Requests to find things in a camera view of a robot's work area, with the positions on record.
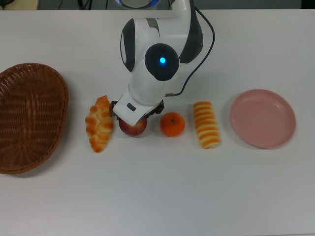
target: pastry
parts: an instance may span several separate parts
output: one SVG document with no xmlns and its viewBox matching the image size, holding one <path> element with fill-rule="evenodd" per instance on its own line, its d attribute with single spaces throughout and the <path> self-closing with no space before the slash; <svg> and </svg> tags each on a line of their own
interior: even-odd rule
<svg viewBox="0 0 315 236">
<path fill-rule="evenodd" d="M 203 148 L 214 148 L 218 145 L 219 129 L 211 102 L 196 102 L 193 106 L 193 117 L 199 144 Z"/>
<path fill-rule="evenodd" d="M 109 115 L 109 107 L 107 96 L 99 97 L 85 118 L 86 133 L 93 151 L 97 153 L 104 150 L 114 127 L 113 118 Z"/>
</svg>

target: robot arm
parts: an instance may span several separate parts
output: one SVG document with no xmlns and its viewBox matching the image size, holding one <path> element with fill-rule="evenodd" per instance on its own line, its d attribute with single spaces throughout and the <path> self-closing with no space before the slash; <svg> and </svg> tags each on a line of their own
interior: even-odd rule
<svg viewBox="0 0 315 236">
<path fill-rule="evenodd" d="M 132 78 L 119 101 L 112 102 L 111 113 L 131 126 L 162 111 L 180 64 L 191 62 L 202 50 L 193 0 L 176 0 L 172 8 L 174 18 L 131 19 L 123 28 L 121 55 Z"/>
</svg>

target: table surface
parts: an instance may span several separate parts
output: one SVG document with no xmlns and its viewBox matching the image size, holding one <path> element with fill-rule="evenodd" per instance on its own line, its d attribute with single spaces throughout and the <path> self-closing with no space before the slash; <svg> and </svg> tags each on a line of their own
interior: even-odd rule
<svg viewBox="0 0 315 236">
<path fill-rule="evenodd" d="M 67 82 L 64 135 L 44 164 L 0 175 L 0 234 L 10 236 L 256 236 L 315 233 L 315 11 L 206 10 L 216 31 L 209 58 L 165 112 L 187 127 L 163 137 L 160 115 L 137 138 L 115 123 L 108 146 L 94 154 L 84 119 L 97 97 L 117 100 L 130 73 L 119 40 L 132 17 L 171 11 L 34 11 L 0 13 L 0 71 L 39 62 Z M 182 66 L 177 92 L 202 60 L 212 35 L 200 18 L 204 50 Z M 246 144 L 229 109 L 249 89 L 269 89 L 293 107 L 297 129 L 275 150 Z M 203 150 L 192 104 L 213 103 L 221 144 Z"/>
</svg>

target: red apple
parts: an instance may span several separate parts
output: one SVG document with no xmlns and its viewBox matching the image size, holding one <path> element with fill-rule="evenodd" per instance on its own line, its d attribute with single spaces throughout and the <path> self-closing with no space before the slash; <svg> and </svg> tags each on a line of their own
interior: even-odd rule
<svg viewBox="0 0 315 236">
<path fill-rule="evenodd" d="M 119 119 L 119 127 L 125 134 L 128 134 L 130 136 L 137 136 L 139 134 L 142 134 L 143 131 L 146 129 L 147 118 L 141 118 L 135 126 L 131 126 L 124 122 L 122 119 Z"/>
</svg>

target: wicker basket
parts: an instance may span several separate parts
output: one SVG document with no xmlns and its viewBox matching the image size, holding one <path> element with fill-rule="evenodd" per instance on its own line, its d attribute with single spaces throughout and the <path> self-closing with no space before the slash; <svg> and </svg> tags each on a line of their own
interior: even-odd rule
<svg viewBox="0 0 315 236">
<path fill-rule="evenodd" d="M 0 73 L 0 173 L 46 161 L 61 139 L 67 107 L 66 83 L 49 66 L 25 63 Z"/>
</svg>

